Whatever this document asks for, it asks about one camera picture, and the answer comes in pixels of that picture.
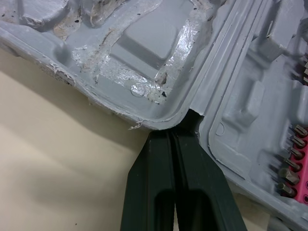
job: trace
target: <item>adhesive residue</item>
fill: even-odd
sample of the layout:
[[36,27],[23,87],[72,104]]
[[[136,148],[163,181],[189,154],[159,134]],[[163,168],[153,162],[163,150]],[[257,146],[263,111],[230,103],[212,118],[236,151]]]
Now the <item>adhesive residue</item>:
[[93,7],[90,13],[90,22],[92,27],[100,26],[104,21],[123,4],[125,0],[97,0],[93,1]]
[[208,5],[204,3],[198,5],[196,10],[192,10],[177,36],[170,57],[158,70],[154,80],[146,79],[110,56],[112,46],[124,30],[140,16],[156,9],[161,2],[162,0],[139,0],[113,23],[99,43],[73,50],[73,59],[82,72],[87,72],[93,77],[93,85],[98,85],[100,78],[103,77],[131,90],[135,96],[146,97],[156,103],[163,103],[166,100],[191,53],[202,24],[207,20],[205,9]]
[[54,34],[63,41],[80,28],[82,22],[81,9],[71,11],[59,24],[53,28]]

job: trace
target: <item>molded compartment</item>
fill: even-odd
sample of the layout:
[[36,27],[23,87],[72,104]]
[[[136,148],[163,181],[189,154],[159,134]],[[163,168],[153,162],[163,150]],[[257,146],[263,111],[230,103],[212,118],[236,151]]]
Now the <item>molded compartment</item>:
[[234,6],[234,0],[4,2],[3,47],[154,129],[185,116],[203,64],[195,60],[207,58]]
[[[263,15],[252,23],[237,63],[227,68],[233,51],[224,72],[216,76],[209,103],[201,105],[195,98],[191,105],[203,116],[197,129],[201,146],[234,190],[301,231],[308,230],[308,206],[281,196],[276,186],[283,181],[278,171],[287,166],[283,159],[293,146],[292,127],[308,127],[306,28],[301,25],[308,17],[306,3],[263,2]],[[196,94],[209,97],[201,90]]]

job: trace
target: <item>screwdriver bit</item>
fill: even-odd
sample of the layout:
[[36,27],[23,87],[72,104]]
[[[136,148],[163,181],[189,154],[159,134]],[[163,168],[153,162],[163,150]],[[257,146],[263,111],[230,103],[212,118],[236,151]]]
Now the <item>screwdriver bit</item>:
[[289,152],[295,157],[296,160],[301,160],[304,157],[304,155],[295,148],[290,148]]
[[284,192],[285,194],[287,194],[290,197],[296,196],[296,192],[293,189],[291,189],[290,187],[286,186],[284,183],[279,183],[277,185],[277,189]]
[[303,82],[304,82],[303,84],[308,85],[308,78],[304,77]]
[[299,148],[304,148],[306,146],[306,143],[298,138],[297,136],[293,136],[291,139]]
[[278,175],[279,177],[286,180],[289,184],[296,185],[299,183],[298,175],[286,167],[280,169]]
[[308,135],[308,131],[300,125],[296,125],[294,127],[294,131],[296,132],[297,135],[299,135],[302,138]]
[[292,167],[292,168],[294,169],[295,172],[299,172],[299,171],[302,169],[302,167],[301,167],[300,165],[294,163],[292,160],[289,160],[289,159],[285,158],[283,161],[284,161],[288,166]]

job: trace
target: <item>drill bit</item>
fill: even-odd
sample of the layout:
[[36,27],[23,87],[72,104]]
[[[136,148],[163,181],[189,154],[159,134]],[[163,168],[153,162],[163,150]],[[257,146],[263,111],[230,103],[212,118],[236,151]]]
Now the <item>drill bit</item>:
[[303,78],[304,84],[308,85],[308,78],[304,77]]
[[306,131],[306,129],[304,129],[302,126],[300,125],[296,125],[294,127],[294,131],[296,132],[297,135],[299,135],[300,137],[306,137],[308,135],[308,131]]
[[286,180],[289,184],[296,185],[299,183],[298,175],[287,167],[280,169],[278,175],[279,177]]
[[299,171],[302,169],[302,167],[301,167],[300,165],[294,163],[292,160],[289,160],[289,159],[285,158],[283,161],[284,161],[288,166],[292,167],[292,168],[294,169],[295,172],[299,172]]
[[284,192],[285,194],[287,194],[290,197],[296,196],[296,192],[293,189],[291,189],[290,187],[286,186],[284,183],[279,183],[277,185],[277,189]]
[[295,157],[296,160],[301,160],[304,157],[304,155],[295,148],[290,148],[289,152]]
[[291,139],[299,148],[304,148],[306,146],[306,143],[298,138],[297,136],[293,136]]

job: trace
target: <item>gray plastic case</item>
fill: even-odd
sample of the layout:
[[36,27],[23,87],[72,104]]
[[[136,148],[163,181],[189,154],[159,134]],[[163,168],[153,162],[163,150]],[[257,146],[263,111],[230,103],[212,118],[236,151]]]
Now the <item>gray plastic case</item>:
[[0,46],[134,128],[170,128],[194,110],[233,190],[308,231],[308,206],[275,189],[291,124],[308,126],[307,10],[303,0],[2,0]]

